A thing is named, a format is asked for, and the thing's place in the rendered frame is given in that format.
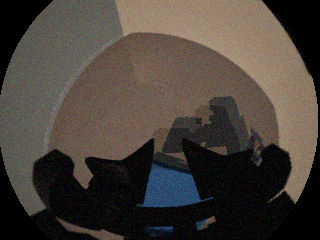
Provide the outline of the blue tray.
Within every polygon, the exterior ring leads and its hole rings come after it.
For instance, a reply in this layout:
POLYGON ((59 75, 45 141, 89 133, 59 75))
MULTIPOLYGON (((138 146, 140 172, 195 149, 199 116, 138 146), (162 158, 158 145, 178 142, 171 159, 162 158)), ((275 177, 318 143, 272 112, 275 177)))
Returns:
MULTIPOLYGON (((171 208, 183 205, 201 203, 195 181, 191 171, 177 168, 175 165, 161 163, 152 159, 151 172, 149 172, 147 189, 145 189, 144 204, 137 207, 145 208, 171 208)), ((172 225, 167 227, 151 227, 145 225, 144 233, 151 235, 173 235, 172 225)))

